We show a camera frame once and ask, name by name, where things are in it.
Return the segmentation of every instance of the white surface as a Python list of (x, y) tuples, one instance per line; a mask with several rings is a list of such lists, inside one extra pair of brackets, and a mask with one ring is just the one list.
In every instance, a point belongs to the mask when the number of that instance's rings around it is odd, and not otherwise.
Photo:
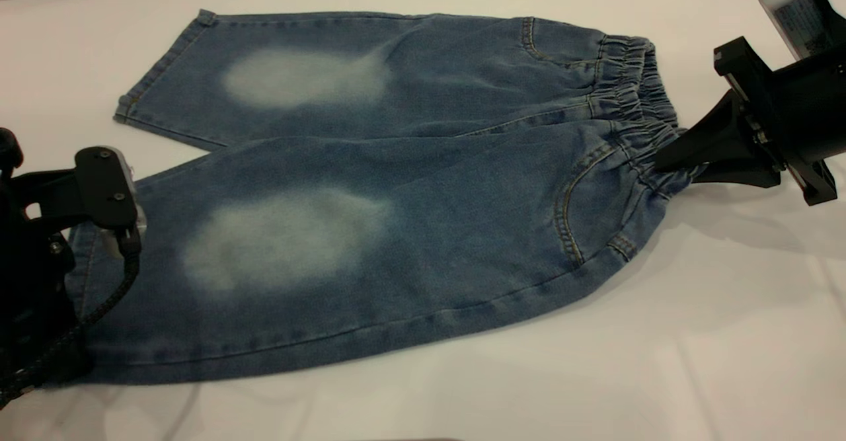
[[(791, 60), (757, 0), (7, 1), (0, 124), (24, 170), (70, 167), (96, 143), (140, 177), (199, 157), (110, 118), (200, 7), (535, 15), (644, 35), (687, 126), (727, 89), (713, 47), (746, 35), (771, 67)], [(844, 163), (829, 163), (842, 187)], [(0, 412), (0, 438), (843, 440), (844, 209), (807, 207), (788, 178), (698, 185), (598, 294), (530, 323), (295, 374), (36, 393)]]

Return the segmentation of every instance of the denim pants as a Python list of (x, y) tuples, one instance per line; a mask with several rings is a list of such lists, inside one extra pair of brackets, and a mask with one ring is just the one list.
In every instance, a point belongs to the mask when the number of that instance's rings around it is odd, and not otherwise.
[[(273, 374), (523, 321), (630, 261), (689, 173), (644, 38), (534, 17), (202, 11), (115, 118), (211, 151), (137, 182), (135, 287), (81, 381)], [(79, 314), (122, 261), (76, 227)]]

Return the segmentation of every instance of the black cable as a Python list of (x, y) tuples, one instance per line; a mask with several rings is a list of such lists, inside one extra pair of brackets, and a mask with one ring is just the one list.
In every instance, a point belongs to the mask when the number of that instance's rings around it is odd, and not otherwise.
[(33, 386), (32, 380), (36, 376), (42, 375), (46, 363), (54, 359), (61, 350), (81, 336), (85, 329), (93, 326), (97, 323), (97, 321), (100, 321), (100, 319), (103, 318), (103, 315), (106, 315), (109, 311), (111, 311), (111, 309), (114, 309), (114, 306), (117, 305), (117, 303), (126, 296), (126, 293), (129, 292), (130, 288), (132, 288), (132, 284), (135, 282), (135, 278), (137, 278), (139, 270), (139, 253), (135, 252), (124, 255), (124, 281), (121, 282), (118, 288), (115, 289), (114, 293), (112, 293), (105, 302), (98, 305), (91, 314), (86, 315), (80, 323), (77, 323), (72, 329), (68, 330), (64, 333), (64, 335), (52, 342), (44, 353), (30, 363), (30, 365), (15, 372), (13, 380), (6, 386), (0, 387), (0, 410), (3, 410), (3, 407), (8, 405), (13, 399), (18, 398), (29, 391), (30, 387)]

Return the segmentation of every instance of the front pocket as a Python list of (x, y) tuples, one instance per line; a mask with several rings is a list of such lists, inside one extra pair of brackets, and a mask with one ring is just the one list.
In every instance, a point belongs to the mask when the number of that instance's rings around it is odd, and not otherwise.
[(607, 143), (575, 165), (556, 202), (556, 223), (563, 249), (576, 266), (622, 230), (641, 187), (625, 153)]
[(605, 38), (604, 32), (596, 29), (537, 17), (525, 17), (521, 29), (523, 49), (530, 56), (565, 67), (594, 65)]

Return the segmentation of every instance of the robotic arm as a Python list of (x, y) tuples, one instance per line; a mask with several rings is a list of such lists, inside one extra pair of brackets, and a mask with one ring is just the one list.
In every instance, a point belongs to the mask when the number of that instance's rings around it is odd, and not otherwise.
[(788, 170), (809, 206), (837, 198), (825, 158), (846, 152), (846, 19), (828, 0), (759, 0), (800, 61), (771, 71), (745, 38), (714, 50), (731, 90), (656, 155), (659, 171), (707, 166), (694, 182), (770, 188)]
[[(50, 381), (86, 374), (85, 329), (118, 303), (139, 270), (143, 212), (123, 155), (108, 147), (76, 154), (76, 168), (13, 178), (24, 155), (0, 128), (0, 409)], [(39, 218), (26, 209), (37, 203)], [(77, 317), (64, 288), (75, 266), (61, 230), (92, 221), (106, 248), (124, 258), (124, 281), (90, 314)]]

